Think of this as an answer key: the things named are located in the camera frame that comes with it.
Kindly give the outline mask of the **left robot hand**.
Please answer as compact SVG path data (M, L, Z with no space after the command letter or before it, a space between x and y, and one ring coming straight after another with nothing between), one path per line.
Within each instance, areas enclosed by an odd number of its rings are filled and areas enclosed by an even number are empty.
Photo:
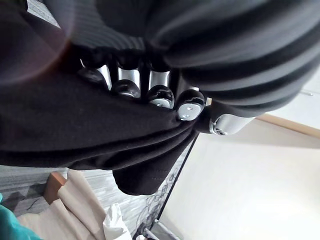
M114 59L213 101L218 130L291 102L320 64L317 0L47 0L84 64Z

